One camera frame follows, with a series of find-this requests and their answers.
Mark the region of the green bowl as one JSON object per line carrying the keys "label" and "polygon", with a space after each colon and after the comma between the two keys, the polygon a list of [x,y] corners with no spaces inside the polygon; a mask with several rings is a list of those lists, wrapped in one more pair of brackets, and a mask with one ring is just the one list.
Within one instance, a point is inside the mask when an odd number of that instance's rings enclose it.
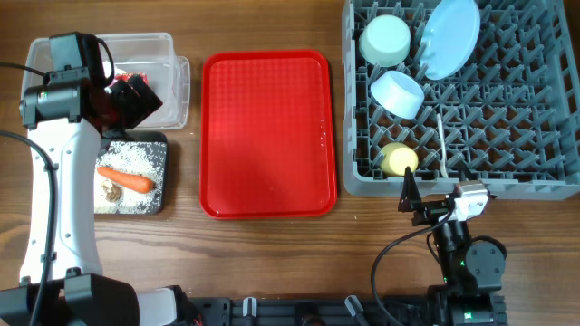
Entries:
{"label": "green bowl", "polygon": [[410,27],[395,15],[372,19],[360,37],[359,51],[366,62],[381,67],[402,63],[411,47]]}

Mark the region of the light blue bowl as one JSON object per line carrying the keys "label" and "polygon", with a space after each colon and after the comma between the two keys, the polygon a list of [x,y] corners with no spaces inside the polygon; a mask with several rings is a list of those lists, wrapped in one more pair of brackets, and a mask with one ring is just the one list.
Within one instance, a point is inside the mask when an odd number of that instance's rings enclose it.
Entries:
{"label": "light blue bowl", "polygon": [[413,120],[424,101],[422,87],[405,73],[387,71],[371,84],[371,95],[388,112]]}

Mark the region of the yellow cup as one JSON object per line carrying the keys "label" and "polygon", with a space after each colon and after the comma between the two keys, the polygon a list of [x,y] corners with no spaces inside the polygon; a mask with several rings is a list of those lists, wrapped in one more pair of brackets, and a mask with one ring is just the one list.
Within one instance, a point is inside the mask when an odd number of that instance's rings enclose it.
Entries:
{"label": "yellow cup", "polygon": [[419,165],[416,152],[400,142],[392,142],[381,149],[383,160],[380,169],[389,176],[403,177],[406,168],[414,172]]}

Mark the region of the white plastic spoon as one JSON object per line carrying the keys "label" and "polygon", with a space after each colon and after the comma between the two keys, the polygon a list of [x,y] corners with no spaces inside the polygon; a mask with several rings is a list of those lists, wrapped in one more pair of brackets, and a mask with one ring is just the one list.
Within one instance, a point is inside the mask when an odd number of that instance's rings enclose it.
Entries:
{"label": "white plastic spoon", "polygon": [[448,170],[447,170],[447,149],[445,143],[445,134],[443,128],[443,121],[442,116],[440,113],[436,115],[437,119],[437,126],[438,126],[438,133],[439,133],[439,140],[440,140],[440,151],[441,151],[441,160],[440,160],[440,173],[444,178],[448,178]]}

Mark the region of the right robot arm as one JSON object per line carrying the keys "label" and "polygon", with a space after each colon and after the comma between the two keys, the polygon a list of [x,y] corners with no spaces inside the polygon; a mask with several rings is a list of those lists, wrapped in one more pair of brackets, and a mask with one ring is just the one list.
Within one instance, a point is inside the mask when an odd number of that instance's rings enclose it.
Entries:
{"label": "right robot arm", "polygon": [[506,325],[502,288],[507,249],[493,237],[472,236],[468,221],[480,216],[492,198],[483,182],[463,179],[439,201],[424,202],[409,167],[398,210],[412,212],[412,224],[427,225],[443,285],[428,289],[422,321],[426,325]]}

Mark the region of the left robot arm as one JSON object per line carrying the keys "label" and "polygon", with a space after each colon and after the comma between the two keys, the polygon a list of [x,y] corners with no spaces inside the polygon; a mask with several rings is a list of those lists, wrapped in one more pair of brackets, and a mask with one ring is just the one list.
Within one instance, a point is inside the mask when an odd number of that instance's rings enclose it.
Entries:
{"label": "left robot arm", "polygon": [[106,277],[94,231],[102,141],[137,127],[162,102],[138,75],[117,80],[107,44],[72,32],[49,40],[53,68],[20,103],[33,159],[31,229],[17,287],[1,293],[10,325],[199,325],[177,285],[136,292]]}

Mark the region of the orange carrot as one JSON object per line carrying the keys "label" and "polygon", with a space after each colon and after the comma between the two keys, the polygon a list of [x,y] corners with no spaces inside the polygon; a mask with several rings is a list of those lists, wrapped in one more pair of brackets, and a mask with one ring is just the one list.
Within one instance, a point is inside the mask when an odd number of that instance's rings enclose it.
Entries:
{"label": "orange carrot", "polygon": [[149,193],[155,187],[155,183],[147,177],[123,173],[108,167],[98,167],[97,173],[117,184],[142,194]]}

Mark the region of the light blue plate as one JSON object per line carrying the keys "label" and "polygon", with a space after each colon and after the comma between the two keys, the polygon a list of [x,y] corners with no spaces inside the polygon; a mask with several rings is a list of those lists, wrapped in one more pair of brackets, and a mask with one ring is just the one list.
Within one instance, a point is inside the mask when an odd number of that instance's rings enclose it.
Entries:
{"label": "light blue plate", "polygon": [[433,81],[455,74],[474,51],[479,37],[480,12],[474,0],[442,0],[431,13],[420,44],[420,65]]}

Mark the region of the brown food scrap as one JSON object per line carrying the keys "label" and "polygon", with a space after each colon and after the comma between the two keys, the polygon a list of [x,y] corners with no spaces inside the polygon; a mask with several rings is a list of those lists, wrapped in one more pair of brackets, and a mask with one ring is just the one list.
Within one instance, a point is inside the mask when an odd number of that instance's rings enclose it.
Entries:
{"label": "brown food scrap", "polygon": [[110,180],[103,181],[101,183],[101,188],[105,200],[110,203],[116,203],[122,197],[122,189]]}

